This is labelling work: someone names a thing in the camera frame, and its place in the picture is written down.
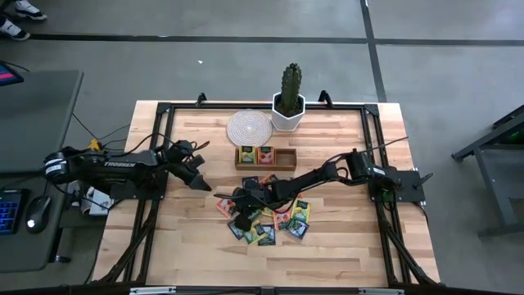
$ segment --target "wooden table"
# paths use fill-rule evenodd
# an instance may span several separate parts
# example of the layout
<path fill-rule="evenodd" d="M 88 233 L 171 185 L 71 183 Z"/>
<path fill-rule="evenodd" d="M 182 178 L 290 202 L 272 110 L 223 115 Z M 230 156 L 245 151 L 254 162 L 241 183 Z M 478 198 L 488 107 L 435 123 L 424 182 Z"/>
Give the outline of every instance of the wooden table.
<path fill-rule="evenodd" d="M 151 133 L 157 103 L 137 102 L 127 149 Z M 400 105 L 380 103 L 378 106 L 386 143 L 404 137 Z M 175 113 L 172 139 L 198 143 L 210 140 L 210 145 L 199 151 L 206 159 L 199 169 L 214 192 L 231 193 L 240 185 L 241 177 L 269 173 L 235 170 L 235 147 L 225 131 L 234 113 L 231 110 L 177 110 Z M 277 176 L 302 175 L 337 153 L 351 148 L 364 149 L 360 115 L 357 111 L 307 111 L 295 132 L 274 132 L 268 145 L 297 149 L 295 173 L 282 172 Z M 387 147 L 387 153 L 392 166 L 399 170 L 413 168 L 407 141 L 393 143 Z M 305 200 L 312 204 L 308 233 L 300 241 L 288 233 L 277 232 L 277 246 L 272 247 L 248 247 L 244 240 L 238 241 L 227 227 L 226 218 L 215 207 L 219 199 L 212 196 L 214 192 L 191 190 L 173 176 L 169 177 L 167 191 L 156 222 L 147 284 L 386 286 L 377 215 L 365 185 L 346 187 L 331 183 L 305 192 Z M 105 275 L 129 245 L 136 207 L 136 201 L 128 200 L 111 210 L 93 279 Z M 428 275 L 438 281 L 424 215 L 410 203 L 399 204 L 399 213 L 406 247 Z M 265 222 L 271 220 L 263 219 L 262 223 Z M 391 249 L 395 273 L 401 278 L 392 244 Z"/>

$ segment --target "white pot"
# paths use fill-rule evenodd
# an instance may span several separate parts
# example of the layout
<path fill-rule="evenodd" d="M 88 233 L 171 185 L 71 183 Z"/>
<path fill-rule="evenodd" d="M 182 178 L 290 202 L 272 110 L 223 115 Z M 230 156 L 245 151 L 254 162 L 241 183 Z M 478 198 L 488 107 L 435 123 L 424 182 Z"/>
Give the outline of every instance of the white pot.
<path fill-rule="evenodd" d="M 275 93 L 273 95 L 273 106 L 271 108 L 271 121 L 273 122 L 273 126 L 278 131 L 295 131 L 300 123 L 300 119 L 302 119 L 305 114 L 305 98 L 300 94 L 298 95 L 299 98 L 302 99 L 302 111 L 300 114 L 288 118 L 275 110 L 275 99 L 279 94 L 280 93 Z"/>

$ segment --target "black keyboard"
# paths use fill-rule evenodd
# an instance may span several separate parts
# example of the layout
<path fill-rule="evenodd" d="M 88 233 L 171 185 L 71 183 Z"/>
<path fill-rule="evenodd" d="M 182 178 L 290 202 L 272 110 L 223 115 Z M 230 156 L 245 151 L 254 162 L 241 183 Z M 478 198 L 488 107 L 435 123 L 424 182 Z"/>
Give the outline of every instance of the black keyboard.
<path fill-rule="evenodd" d="M 28 195 L 28 189 L 8 189 L 0 192 L 0 234 L 16 233 Z"/>

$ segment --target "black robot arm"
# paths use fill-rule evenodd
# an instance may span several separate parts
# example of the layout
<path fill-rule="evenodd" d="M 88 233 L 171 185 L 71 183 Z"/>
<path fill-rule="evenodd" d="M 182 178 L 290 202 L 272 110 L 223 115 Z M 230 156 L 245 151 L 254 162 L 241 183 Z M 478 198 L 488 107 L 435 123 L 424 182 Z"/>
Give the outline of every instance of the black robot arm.
<path fill-rule="evenodd" d="M 80 180 L 113 198 L 148 199 L 155 198 L 168 171 L 190 188 L 210 191 L 197 169 L 204 159 L 194 157 L 195 150 L 186 140 L 137 153 L 64 147 L 46 157 L 45 178 L 53 184 Z"/>
<path fill-rule="evenodd" d="M 337 163 L 342 160 L 346 161 L 347 168 L 337 168 Z M 341 170 L 346 172 L 345 176 L 339 175 Z M 352 152 L 342 153 L 330 158 L 318 169 L 295 179 L 279 179 L 268 184 L 251 184 L 247 188 L 235 188 L 232 196 L 222 194 L 215 194 L 215 196 L 232 199 L 236 211 L 240 213 L 235 219 L 235 225 L 239 229 L 249 230 L 251 222 L 247 217 L 253 211 L 267 207 L 272 211 L 284 213 L 291 209 L 292 201 L 296 199 L 299 193 L 333 181 L 348 186 L 371 182 L 388 190 L 397 189 L 401 185 L 395 167 L 375 166 L 366 152 L 358 152 L 353 149 Z M 289 202 L 291 202 L 291 205 L 281 209 Z"/>

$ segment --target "person's foot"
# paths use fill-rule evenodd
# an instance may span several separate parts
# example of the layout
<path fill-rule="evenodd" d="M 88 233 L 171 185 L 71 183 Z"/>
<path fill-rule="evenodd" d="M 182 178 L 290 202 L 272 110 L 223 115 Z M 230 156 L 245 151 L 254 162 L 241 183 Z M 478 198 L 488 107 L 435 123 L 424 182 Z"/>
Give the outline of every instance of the person's foot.
<path fill-rule="evenodd" d="M 31 36 L 31 34 L 11 23 L 9 20 L 6 20 L 3 26 L 0 27 L 0 32 L 16 41 L 25 41 Z"/>
<path fill-rule="evenodd" d="M 16 14 L 19 17 L 29 17 L 31 20 L 45 20 L 47 16 L 44 15 L 37 7 L 34 7 L 27 0 L 15 1 Z"/>

